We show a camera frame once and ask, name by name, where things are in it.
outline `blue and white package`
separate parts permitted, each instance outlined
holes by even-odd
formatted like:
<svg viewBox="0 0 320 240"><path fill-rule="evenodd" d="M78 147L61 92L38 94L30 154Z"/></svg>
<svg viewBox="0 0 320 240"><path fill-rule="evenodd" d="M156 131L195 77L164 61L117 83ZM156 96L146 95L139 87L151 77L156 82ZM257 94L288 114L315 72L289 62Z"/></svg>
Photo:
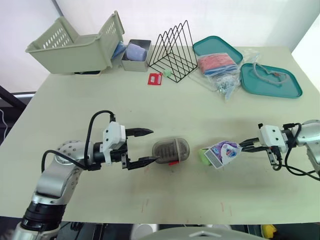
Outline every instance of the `blue and white package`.
<svg viewBox="0 0 320 240"><path fill-rule="evenodd" d="M204 155L216 169L219 169L234 160L241 150L242 147L236 142L221 141L210 147Z"/></svg>

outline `light green plastic basket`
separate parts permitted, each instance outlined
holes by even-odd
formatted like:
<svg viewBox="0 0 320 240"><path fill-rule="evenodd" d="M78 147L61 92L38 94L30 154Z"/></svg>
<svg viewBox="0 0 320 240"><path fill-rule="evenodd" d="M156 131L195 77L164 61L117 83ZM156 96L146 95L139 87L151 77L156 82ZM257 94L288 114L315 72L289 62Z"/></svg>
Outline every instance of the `light green plastic basket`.
<svg viewBox="0 0 320 240"><path fill-rule="evenodd" d="M50 73L65 74L112 68L111 57L125 33L117 11L98 34L79 35L62 16L25 50Z"/></svg>

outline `wire rack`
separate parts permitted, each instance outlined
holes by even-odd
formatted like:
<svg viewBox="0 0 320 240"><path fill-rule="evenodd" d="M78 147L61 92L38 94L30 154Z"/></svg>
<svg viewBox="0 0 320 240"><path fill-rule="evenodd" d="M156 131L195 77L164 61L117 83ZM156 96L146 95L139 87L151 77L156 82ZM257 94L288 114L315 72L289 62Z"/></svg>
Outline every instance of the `wire rack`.
<svg viewBox="0 0 320 240"><path fill-rule="evenodd" d="M149 66L160 73L171 70L169 79L178 83L198 66L193 45L186 20L158 36Z"/></svg>

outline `beige table surface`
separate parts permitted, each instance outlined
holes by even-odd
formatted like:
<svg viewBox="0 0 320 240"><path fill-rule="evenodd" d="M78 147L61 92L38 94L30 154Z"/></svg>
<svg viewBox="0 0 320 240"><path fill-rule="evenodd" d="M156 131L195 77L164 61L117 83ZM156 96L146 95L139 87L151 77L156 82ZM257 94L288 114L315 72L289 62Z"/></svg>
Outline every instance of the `beige table surface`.
<svg viewBox="0 0 320 240"><path fill-rule="evenodd" d="M320 222L320 183L273 171L265 152L242 153L224 169L203 165L197 151L222 140L257 137L258 124L320 119L320 94L285 47L254 48L259 62L291 71L303 95L287 99L239 89L229 102L189 77L149 86L149 73L114 67L99 77L50 75L0 147L0 215L22 217L41 175L41 157L67 140L85 140L91 116L111 110L127 128L153 134L128 140L132 160L151 155L155 142L181 137L190 157L168 166L128 171L120 163L83 172L64 221L157 224L266 224ZM91 140L102 140L109 117L100 116ZM306 148L289 163L312 166Z"/></svg>

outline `teal plastic tray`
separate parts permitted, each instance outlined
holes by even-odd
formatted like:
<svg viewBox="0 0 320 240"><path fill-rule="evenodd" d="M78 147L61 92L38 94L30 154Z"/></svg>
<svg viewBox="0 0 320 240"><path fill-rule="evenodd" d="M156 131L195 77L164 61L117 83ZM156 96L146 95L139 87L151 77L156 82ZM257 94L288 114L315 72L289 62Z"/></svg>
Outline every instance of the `teal plastic tray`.
<svg viewBox="0 0 320 240"><path fill-rule="evenodd" d="M245 63L241 67L241 85L251 94L265 95L271 97L296 99L302 95L302 89L295 76L283 68L262 65L268 71L288 74L290 79L281 85L274 85L259 79L255 73L252 63ZM271 81L279 81L279 78L272 74L267 74L261 67L256 66L257 73Z"/></svg>
<svg viewBox="0 0 320 240"><path fill-rule="evenodd" d="M218 36L208 36L197 41L193 44L193 50L198 56L227 53L236 64L239 64L244 58L239 51Z"/></svg>

